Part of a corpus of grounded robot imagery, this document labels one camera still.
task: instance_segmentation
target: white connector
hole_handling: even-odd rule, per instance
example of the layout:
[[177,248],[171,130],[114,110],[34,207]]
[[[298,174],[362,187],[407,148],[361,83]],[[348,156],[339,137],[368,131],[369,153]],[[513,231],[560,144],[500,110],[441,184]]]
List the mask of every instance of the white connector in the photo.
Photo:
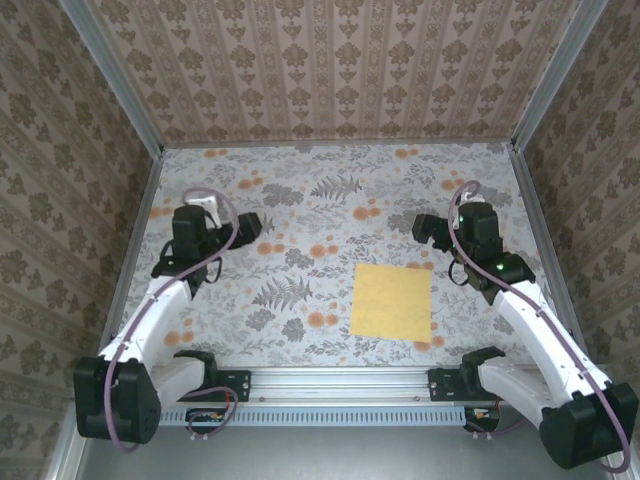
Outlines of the white connector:
[[476,193],[475,195],[471,195],[471,192],[464,192],[462,194],[462,196],[460,197],[460,205],[464,205],[465,203],[469,203],[469,202],[486,202],[486,200],[484,199],[484,197],[482,195],[480,195],[479,193]]
[[203,198],[190,198],[187,200],[187,205],[201,206],[211,215],[213,224],[216,228],[220,228],[222,226],[222,221],[220,221],[220,216],[218,215],[218,202],[216,201],[215,196],[210,195]]

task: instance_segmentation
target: table surface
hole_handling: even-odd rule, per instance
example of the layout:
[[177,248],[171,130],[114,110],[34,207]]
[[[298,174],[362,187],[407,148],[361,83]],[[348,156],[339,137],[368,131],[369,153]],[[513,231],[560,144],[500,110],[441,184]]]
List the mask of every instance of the table surface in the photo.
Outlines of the table surface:
[[232,427],[207,441],[158,430],[122,455],[90,440],[79,480],[607,480],[595,464],[562,470],[531,425],[487,441],[462,428]]
[[[453,365],[495,345],[531,363],[510,325],[471,287],[447,276],[450,255],[416,243],[418,213],[444,216],[457,185],[477,179],[496,208],[505,248],[548,295],[533,234],[502,144],[187,149],[165,153],[125,320],[139,304],[180,194],[207,186],[239,213],[257,212],[259,239],[224,255],[165,338],[169,351],[212,351],[225,367]],[[226,209],[221,216],[226,219]],[[432,341],[349,334],[357,263],[432,270]]]

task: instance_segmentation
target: cable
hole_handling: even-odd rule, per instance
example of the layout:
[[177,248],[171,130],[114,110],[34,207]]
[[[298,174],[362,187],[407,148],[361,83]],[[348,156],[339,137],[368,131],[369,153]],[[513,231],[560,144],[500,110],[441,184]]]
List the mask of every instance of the cable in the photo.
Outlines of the cable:
[[164,258],[164,256],[167,254],[167,250],[169,250],[169,247],[173,248],[173,240],[169,240],[164,244],[164,247],[162,247],[162,250],[160,251],[160,259]]
[[206,283],[211,283],[211,284],[216,283],[220,278],[220,274],[222,273],[222,258],[217,258],[213,262],[218,262],[218,272],[216,273],[216,278],[214,278],[213,280],[209,280],[209,277],[205,278],[204,281]]
[[464,287],[467,283],[469,283],[469,277],[467,277],[465,280],[463,280],[461,283],[456,282],[453,279],[453,266],[458,263],[457,260],[454,258],[453,260],[451,260],[451,263],[449,264],[449,280],[451,280],[451,282],[454,285],[457,285],[458,287]]
[[[182,397],[182,398],[199,397],[200,395],[207,395],[209,393],[217,393],[217,392],[225,392],[225,393],[231,394],[231,396],[233,397],[233,407],[231,407],[231,412],[229,413],[229,415],[227,415],[224,418],[224,420],[222,420],[220,425],[218,425],[217,428],[211,431],[211,433],[206,434],[207,438],[220,433],[222,430],[224,430],[224,428],[231,421],[231,419],[233,419],[234,415],[236,414],[236,409],[238,408],[238,394],[235,392],[235,390],[229,387],[211,387],[211,388],[206,388],[204,390],[200,390],[198,392],[189,392],[184,397]],[[189,423],[187,424],[187,430],[191,434],[191,438],[195,438],[197,435],[200,435],[199,433],[196,433],[193,431],[193,421],[197,417],[198,415],[192,415],[191,418],[189,418]]]
[[220,248],[220,250],[218,250],[216,253],[214,253],[210,257],[204,259],[200,263],[197,263],[192,267],[187,268],[185,271],[179,273],[178,275],[173,277],[171,280],[167,281],[167,283],[162,285],[160,288],[158,288],[158,290],[154,292],[153,296],[147,301],[147,303],[144,304],[142,309],[140,309],[140,312],[138,313],[138,315],[136,315],[136,317],[134,318],[133,322],[131,323],[131,326],[129,327],[129,330],[127,330],[127,332],[124,334],[124,337],[122,338],[122,342],[120,343],[120,346],[116,350],[115,355],[111,359],[111,362],[109,362],[109,367],[107,368],[107,374],[104,380],[103,401],[104,401],[104,410],[105,410],[105,421],[107,423],[107,430],[109,431],[109,437],[111,438],[111,441],[116,446],[116,448],[118,448],[118,450],[120,450],[122,453],[132,453],[138,448],[138,445],[133,445],[132,447],[125,447],[124,444],[118,438],[118,432],[116,431],[116,426],[113,420],[113,412],[111,410],[111,383],[113,381],[113,374],[115,372],[116,366],[118,365],[118,360],[120,359],[125,349],[127,348],[127,343],[131,340],[131,337],[133,336],[133,333],[135,332],[136,328],[138,328],[138,325],[144,318],[145,314],[149,311],[153,303],[156,301],[158,296],[162,295],[163,292],[165,292],[169,287],[171,287],[176,282],[183,280],[188,275],[192,274],[193,272],[199,270],[200,268],[206,266],[207,264],[219,258],[224,252],[226,252],[229,249],[229,247],[231,247],[231,245],[236,239],[236,236],[238,235],[238,231],[240,230],[238,213],[236,211],[236,208],[233,206],[233,203],[231,203],[231,200],[229,200],[225,195],[223,195],[222,193],[212,188],[192,187],[192,188],[188,188],[182,193],[182,203],[186,204],[187,196],[190,193],[194,193],[194,192],[204,192],[204,193],[209,193],[211,195],[216,195],[220,197],[229,207],[233,231],[231,232],[231,236],[229,237],[229,240],[227,240],[227,243],[225,243],[222,246],[222,248]]
[[512,431],[522,427],[526,423],[527,423],[527,419],[525,417],[522,417],[520,420],[518,420],[513,425],[509,425],[508,427],[503,428],[502,430],[494,430],[493,432],[488,432],[487,430],[482,428],[477,423],[470,422],[469,420],[467,420],[467,425],[470,425],[473,428],[475,428],[476,430],[479,430],[480,433],[486,433],[487,435],[491,435],[492,437],[496,437],[496,436],[499,436],[499,435],[504,435],[505,433],[512,432]]
[[627,435],[624,432],[624,429],[622,428],[622,425],[620,424],[620,420],[618,420],[618,417],[616,417],[616,414],[613,411],[613,408],[611,408],[611,404],[606,399],[606,397],[604,396],[604,393],[602,393],[602,391],[598,387],[598,384],[593,379],[591,374],[587,371],[587,368],[582,363],[582,360],[580,360],[580,357],[578,355],[576,355],[576,353],[573,351],[573,349],[571,348],[571,346],[569,345],[567,340],[564,338],[564,336],[558,330],[558,328],[553,323],[553,321],[551,320],[549,315],[547,315],[547,313],[544,310],[542,310],[542,307],[540,307],[540,305],[538,305],[534,300],[529,298],[524,293],[520,292],[516,288],[513,288],[508,283],[502,281],[498,277],[495,277],[494,275],[490,274],[489,272],[484,270],[482,267],[480,267],[477,263],[475,263],[469,257],[469,255],[467,255],[467,253],[462,248],[462,245],[458,241],[458,238],[456,237],[456,232],[455,232],[455,230],[453,228],[456,202],[462,196],[462,194],[466,190],[468,190],[469,188],[473,188],[473,190],[471,191],[471,196],[473,197],[480,190],[480,182],[478,182],[477,180],[471,180],[471,181],[468,181],[468,182],[464,183],[460,188],[458,188],[458,190],[456,190],[456,192],[453,194],[451,202],[449,203],[449,211],[448,211],[448,214],[447,214],[447,227],[449,229],[449,236],[451,237],[451,241],[455,245],[457,254],[460,255],[460,257],[467,263],[467,265],[469,265],[471,268],[473,268],[480,275],[484,276],[485,278],[487,278],[491,282],[495,283],[497,286],[499,286],[503,290],[509,291],[509,292],[513,293],[514,295],[516,295],[523,302],[525,302],[527,305],[529,305],[531,308],[533,308],[534,311],[537,312],[536,315],[542,317],[542,319],[547,324],[549,329],[553,332],[553,334],[556,336],[556,338],[558,339],[558,341],[560,342],[562,347],[566,350],[566,352],[569,355],[569,357],[571,357],[571,360],[575,364],[576,368],[580,372],[582,372],[584,378],[587,380],[587,382],[589,383],[589,385],[591,386],[591,388],[595,392],[596,396],[598,397],[598,400],[600,400],[600,402],[602,403],[602,406],[604,407],[605,411],[607,412],[607,415],[609,416],[609,419],[611,420],[611,423],[613,424],[613,427],[615,428],[616,433],[620,437],[620,443],[622,444],[622,451],[623,451],[623,456],[624,456],[624,458],[622,460],[622,464],[619,467],[609,467],[609,466],[603,465],[601,463],[598,463],[598,465],[603,470],[605,470],[605,471],[607,471],[609,473],[622,473],[622,472],[626,471],[629,468],[629,465],[631,464],[631,448],[629,446],[629,441],[627,440]]

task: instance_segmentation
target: mounting plate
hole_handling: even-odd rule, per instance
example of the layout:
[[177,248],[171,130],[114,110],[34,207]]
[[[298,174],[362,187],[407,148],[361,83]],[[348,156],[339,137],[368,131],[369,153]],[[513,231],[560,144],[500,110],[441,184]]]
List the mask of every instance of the mounting plate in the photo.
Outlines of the mounting plate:
[[487,402],[496,396],[486,390],[470,392],[459,368],[434,368],[427,371],[432,402]]
[[[216,387],[228,387],[238,395],[238,402],[244,403],[249,401],[251,393],[251,371],[249,370],[218,370],[216,378]],[[217,402],[225,403],[226,397],[224,392],[207,393],[198,395],[197,397],[182,398],[180,402],[187,403],[203,403]]]

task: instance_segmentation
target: metal frame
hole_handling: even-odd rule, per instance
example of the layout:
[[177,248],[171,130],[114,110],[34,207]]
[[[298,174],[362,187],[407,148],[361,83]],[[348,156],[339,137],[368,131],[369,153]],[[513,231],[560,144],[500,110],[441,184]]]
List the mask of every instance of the metal frame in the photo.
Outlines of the metal frame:
[[187,143],[176,145],[168,143],[167,150],[185,150],[193,148],[245,148],[245,147],[314,147],[326,145],[450,145],[473,143],[509,143],[508,137],[491,138],[338,138],[333,140],[268,140],[259,142],[219,142],[219,143]]
[[[161,427],[186,427],[190,407],[176,406],[162,414]],[[241,404],[230,427],[463,427],[464,407],[265,407]],[[194,421],[193,427],[212,427]]]
[[[251,371],[248,404],[268,407],[491,406],[489,402],[432,402],[427,370],[417,367],[257,367]],[[542,378],[535,365],[520,366]],[[203,402],[180,402],[203,406]]]
[[124,109],[140,140],[149,151],[153,160],[162,155],[162,135],[147,114],[146,109],[135,93],[133,85],[122,71],[113,51],[102,33],[85,0],[60,0],[71,22],[80,34],[80,38],[89,49],[91,57],[104,75],[109,87],[116,95],[118,103]]
[[538,200],[538,195],[533,185],[533,179],[527,167],[524,154],[521,149],[517,148],[510,150],[509,155],[516,180],[518,181],[518,187],[520,188],[520,194],[522,195],[522,202],[529,217],[533,238],[538,246],[538,252],[540,252],[542,268],[549,282],[549,289],[551,290],[553,306],[556,309],[557,317],[569,332],[573,334],[573,338],[578,346],[586,351],[580,322],[573,308],[573,302],[569,296],[569,290],[564,280],[562,269],[560,268],[558,256],[553,248],[551,234],[547,228],[544,213],[542,212],[542,207],[540,206],[540,201]]
[[[622,452],[613,453],[606,457],[606,464],[609,467],[617,467],[622,463]],[[636,480],[640,478],[640,459],[638,453],[631,447],[631,465],[624,473],[610,474],[614,480]]]
[[531,140],[607,3],[607,0],[585,0],[578,4],[555,54],[513,133],[513,144],[516,147],[524,149]]
[[[107,314],[102,338],[100,339],[99,350],[104,348],[111,341],[111,335],[118,331],[122,314],[127,304],[129,295],[129,287],[131,279],[136,269],[136,260],[142,246],[144,230],[151,213],[153,198],[160,182],[160,173],[162,172],[163,159],[159,158],[153,161],[149,178],[145,186],[142,200],[140,201],[140,209],[136,221],[133,225],[131,238],[129,239],[129,247],[124,257],[123,267],[118,277],[116,290],[113,294],[113,301]],[[56,448],[51,456],[49,469],[47,472],[47,480],[75,479],[82,459],[82,452],[86,439],[78,435],[76,430],[76,414],[73,405],[69,407],[65,419],[62,423],[60,436],[56,443]]]

